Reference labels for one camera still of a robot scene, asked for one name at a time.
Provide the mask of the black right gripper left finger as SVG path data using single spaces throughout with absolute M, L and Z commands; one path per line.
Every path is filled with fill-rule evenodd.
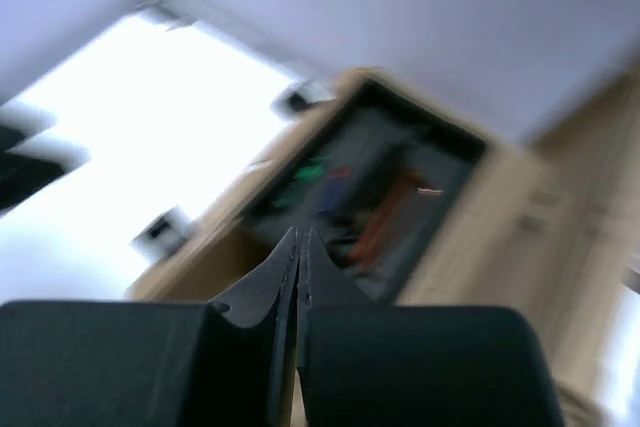
M 208 301 L 1 309 L 5 426 L 285 426 L 298 234 Z

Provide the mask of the green black screwdriver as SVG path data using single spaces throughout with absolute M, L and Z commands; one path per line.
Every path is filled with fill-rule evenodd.
M 284 212 L 295 207 L 307 190 L 324 175 L 327 162 L 326 156 L 316 156 L 305 161 L 269 201 L 269 207 L 276 212 Z

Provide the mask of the tan plastic toolbox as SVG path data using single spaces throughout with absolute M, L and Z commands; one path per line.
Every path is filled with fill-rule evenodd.
M 527 148 L 377 68 L 276 137 L 198 219 L 138 300 L 229 286 L 313 227 L 370 298 L 498 305 L 539 336 L 571 426 L 611 426 L 604 354 L 639 235 L 639 72 L 615 74 Z

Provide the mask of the blue red screwdriver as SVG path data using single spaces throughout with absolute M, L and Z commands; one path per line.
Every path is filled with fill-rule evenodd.
M 351 166 L 340 166 L 329 172 L 316 206 L 316 214 L 321 217 L 334 215 L 342 206 L 352 177 Z

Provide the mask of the long brown hex key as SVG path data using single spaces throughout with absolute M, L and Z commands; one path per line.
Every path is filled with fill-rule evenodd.
M 416 170 L 402 172 L 373 211 L 347 258 L 358 264 L 363 275 L 369 275 L 377 258 L 389 244 L 392 221 L 402 211 L 408 198 L 437 198 L 444 190 L 429 183 Z

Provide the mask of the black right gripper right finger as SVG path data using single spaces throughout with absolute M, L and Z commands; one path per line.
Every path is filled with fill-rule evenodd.
M 560 426 L 539 341 L 497 306 L 375 303 L 317 232 L 300 253 L 297 367 L 311 426 Z

